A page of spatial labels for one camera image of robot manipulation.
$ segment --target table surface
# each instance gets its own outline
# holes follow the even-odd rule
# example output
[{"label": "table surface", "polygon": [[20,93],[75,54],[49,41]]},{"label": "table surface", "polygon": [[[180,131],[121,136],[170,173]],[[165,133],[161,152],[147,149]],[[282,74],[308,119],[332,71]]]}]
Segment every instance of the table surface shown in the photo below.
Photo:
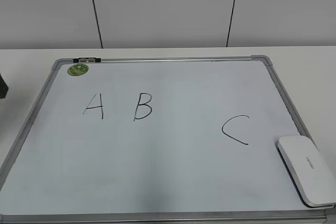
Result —
[{"label": "table surface", "polygon": [[336,176],[336,47],[0,50],[9,92],[0,100],[0,164],[59,58],[176,58],[267,55]]}]

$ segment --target round green sticker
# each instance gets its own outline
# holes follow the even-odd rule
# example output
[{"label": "round green sticker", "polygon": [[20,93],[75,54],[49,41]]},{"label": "round green sticker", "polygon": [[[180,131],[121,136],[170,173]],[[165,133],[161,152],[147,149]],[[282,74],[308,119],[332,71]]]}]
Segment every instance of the round green sticker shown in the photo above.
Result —
[{"label": "round green sticker", "polygon": [[81,76],[82,74],[85,74],[87,71],[89,71],[89,66],[79,63],[71,66],[68,69],[68,74],[71,76]]}]

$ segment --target whiteboard eraser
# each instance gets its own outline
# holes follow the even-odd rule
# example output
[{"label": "whiteboard eraser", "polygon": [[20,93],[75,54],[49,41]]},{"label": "whiteboard eraser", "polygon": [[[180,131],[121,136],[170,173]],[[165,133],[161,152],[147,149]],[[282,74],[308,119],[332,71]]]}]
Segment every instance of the whiteboard eraser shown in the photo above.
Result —
[{"label": "whiteboard eraser", "polygon": [[336,180],[312,140],[284,136],[278,148],[301,194],[311,207],[335,205]]}]

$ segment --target black marker writing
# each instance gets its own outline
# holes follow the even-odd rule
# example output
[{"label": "black marker writing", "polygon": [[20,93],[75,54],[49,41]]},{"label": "black marker writing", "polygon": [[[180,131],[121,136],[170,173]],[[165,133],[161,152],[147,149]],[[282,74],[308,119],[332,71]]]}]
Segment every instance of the black marker writing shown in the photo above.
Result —
[{"label": "black marker writing", "polygon": [[[142,96],[145,95],[145,94],[149,96],[149,100],[148,100],[147,102],[140,103]],[[148,105],[148,103],[149,103],[150,101],[152,101],[152,95],[151,95],[151,94],[148,94],[148,93],[140,93],[140,94],[139,94],[139,100],[138,100],[138,104],[136,105],[137,108],[135,109],[135,113],[134,113],[134,119],[133,119],[133,121],[135,121],[135,120],[140,120],[140,119],[144,119],[144,118],[146,118],[147,116],[149,116],[149,115],[152,113],[153,109],[152,109],[152,107],[150,107],[150,106]],[[146,106],[147,108],[149,108],[149,109],[150,109],[149,113],[148,113],[147,115],[141,117],[141,118],[138,118],[138,117],[136,116],[136,113],[138,112],[138,107],[139,107],[139,106]]]},{"label": "black marker writing", "polygon": [[[247,117],[247,118],[250,118],[248,115],[237,115],[237,116],[234,116],[233,118],[237,118],[237,117],[240,117],[240,116],[245,116],[245,117]],[[226,136],[228,136],[228,137],[230,137],[230,138],[236,140],[237,142],[240,142],[241,144],[248,145],[248,143],[244,143],[244,142],[242,142],[242,141],[240,141],[240,140],[234,138],[233,136],[230,136],[229,134],[227,134],[227,133],[224,132],[224,126],[225,126],[225,124],[228,123],[228,122],[229,122],[230,120],[232,120],[233,118],[230,118],[229,120],[227,120],[227,121],[224,123],[224,125],[223,125],[223,127],[222,127],[222,132],[223,132]]]},{"label": "black marker writing", "polygon": [[95,94],[91,101],[89,102],[89,104],[87,105],[86,109],[84,110],[83,114],[85,114],[86,110],[90,110],[90,109],[96,109],[96,108],[100,108],[101,110],[101,118],[104,119],[104,111],[103,111],[103,104],[101,102],[101,93],[99,94],[99,100],[100,100],[100,106],[94,106],[94,107],[89,107],[91,102],[94,100],[94,98],[97,96],[97,94]]}]

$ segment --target whiteboard surface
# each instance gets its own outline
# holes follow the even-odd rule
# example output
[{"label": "whiteboard surface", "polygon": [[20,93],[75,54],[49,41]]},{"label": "whiteboard surface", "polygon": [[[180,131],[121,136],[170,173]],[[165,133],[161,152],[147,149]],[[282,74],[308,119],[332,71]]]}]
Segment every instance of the whiteboard surface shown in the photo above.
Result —
[{"label": "whiteboard surface", "polygon": [[[70,66],[0,191],[1,214],[308,209],[275,147],[299,133],[262,62],[92,63],[79,77]],[[141,92],[153,111],[133,121]],[[95,94],[103,119],[83,114]],[[249,145],[222,132],[237,115],[249,118],[225,131]]]}]

